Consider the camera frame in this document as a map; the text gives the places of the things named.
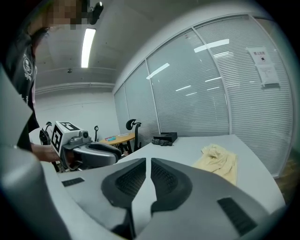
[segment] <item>yellow cloth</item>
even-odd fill
[[[238,171],[238,156],[216,144],[202,149],[202,157],[193,167],[215,173],[236,185]]]

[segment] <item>wooden floor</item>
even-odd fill
[[[287,160],[286,166],[280,176],[280,178],[275,179],[285,203],[289,204],[293,199],[293,194],[300,180],[300,164],[295,157],[290,157]]]

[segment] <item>horizontal blinds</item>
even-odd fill
[[[142,146],[158,134],[158,122],[145,62],[125,81],[125,90],[130,119],[142,125],[138,129],[138,141]]]
[[[277,175],[288,154],[293,129],[289,79],[276,48],[248,17],[234,17],[197,28],[216,59],[228,90],[232,132]],[[227,44],[217,45],[219,41]],[[246,47],[267,49],[280,81],[261,86],[261,79]]]
[[[126,123],[129,120],[129,118],[128,118],[128,111],[127,111],[127,105],[126,105],[124,85],[122,85],[119,88],[119,90],[115,93],[114,102],[116,105],[120,133],[121,134],[129,133],[130,131],[128,131],[126,129]]]
[[[229,133],[225,91],[217,67],[189,30],[147,59],[161,132],[178,136]]]

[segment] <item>office chair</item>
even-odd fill
[[[126,123],[126,128],[128,130],[131,130],[133,128],[134,125],[136,125],[135,127],[135,148],[134,151],[139,150],[142,147],[142,143],[140,142],[140,144],[138,144],[138,128],[141,126],[140,122],[135,122],[136,119],[130,119],[127,123]]]

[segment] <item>ceiling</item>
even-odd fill
[[[78,82],[115,83],[118,70],[161,27],[195,7],[197,0],[102,0],[89,68],[81,68],[87,24],[49,32],[36,52],[36,87]]]

